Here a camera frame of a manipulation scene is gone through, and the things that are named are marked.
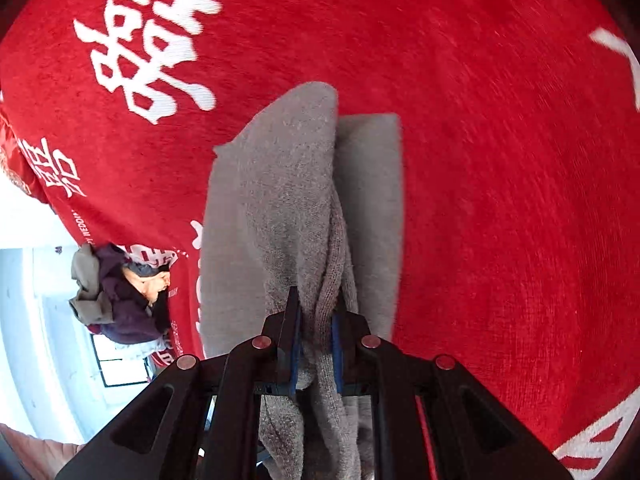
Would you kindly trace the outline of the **grey knit garment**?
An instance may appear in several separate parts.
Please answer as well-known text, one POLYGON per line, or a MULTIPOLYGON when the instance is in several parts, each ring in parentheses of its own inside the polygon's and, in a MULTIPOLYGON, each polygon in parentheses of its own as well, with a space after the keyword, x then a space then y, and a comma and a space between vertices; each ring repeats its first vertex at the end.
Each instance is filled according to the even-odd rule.
POLYGON ((392 113, 343 116, 337 93, 307 82, 220 146, 201 248, 206 356, 255 336, 296 289, 302 362, 296 395, 262 400, 259 437, 275 479, 369 479, 371 403, 334 382, 338 300, 375 335, 392 333, 401 270, 401 124, 392 113))

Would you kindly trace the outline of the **red blanket with white characters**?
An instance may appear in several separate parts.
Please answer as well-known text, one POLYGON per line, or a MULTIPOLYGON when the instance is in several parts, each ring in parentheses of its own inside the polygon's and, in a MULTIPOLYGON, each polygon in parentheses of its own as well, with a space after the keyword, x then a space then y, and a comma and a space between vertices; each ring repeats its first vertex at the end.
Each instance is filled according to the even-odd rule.
POLYGON ((639 418, 638 39, 615 0, 9 0, 1 128, 78 242, 168 266, 170 362, 206 358, 217 148, 307 82, 401 124, 387 339, 449 353, 572 479, 639 418))

